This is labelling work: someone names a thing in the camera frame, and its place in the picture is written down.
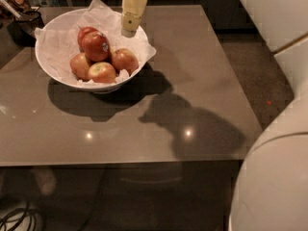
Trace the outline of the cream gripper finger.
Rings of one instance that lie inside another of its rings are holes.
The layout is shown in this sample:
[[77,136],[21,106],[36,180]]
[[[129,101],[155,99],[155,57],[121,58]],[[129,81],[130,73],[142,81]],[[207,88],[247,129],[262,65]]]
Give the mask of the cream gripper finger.
[[137,32],[148,0],[122,0],[121,33],[132,38]]

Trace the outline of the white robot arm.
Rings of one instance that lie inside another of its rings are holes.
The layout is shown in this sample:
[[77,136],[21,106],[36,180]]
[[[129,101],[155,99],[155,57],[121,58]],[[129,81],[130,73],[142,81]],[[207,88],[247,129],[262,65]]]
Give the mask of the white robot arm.
[[187,8],[151,7],[144,31],[161,52],[155,64],[173,85],[156,96],[141,121],[147,132],[132,147],[147,162],[240,159],[227,231],[308,231],[308,0],[240,0],[287,78],[294,98],[264,132],[201,15]]

